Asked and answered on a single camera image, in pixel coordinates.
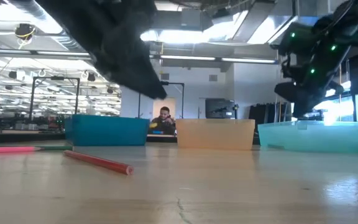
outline wooden table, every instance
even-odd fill
[[[59,152],[0,154],[0,223],[358,223],[358,155],[76,150],[132,164],[135,174]]]

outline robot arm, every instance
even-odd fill
[[[151,98],[166,92],[140,39],[152,24],[154,0],[36,0],[91,55],[109,81]]]
[[[325,97],[331,88],[341,91],[332,79],[352,46],[358,47],[358,0],[342,3],[334,14],[322,17],[313,27],[292,23],[279,46],[283,75],[292,82],[279,83],[275,92],[295,103],[294,117],[302,117]],[[307,59],[291,66],[290,54]]]

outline man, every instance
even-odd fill
[[[175,134],[175,120],[171,118],[170,110],[166,106],[160,109],[160,116],[154,118],[150,124],[150,134]]]

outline light blue tray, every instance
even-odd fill
[[[289,121],[258,125],[262,149],[358,153],[358,122]]]
[[[74,146],[144,146],[149,120],[77,114],[65,120]]]

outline orange translucent bin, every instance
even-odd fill
[[[253,119],[178,119],[180,148],[251,150]]]

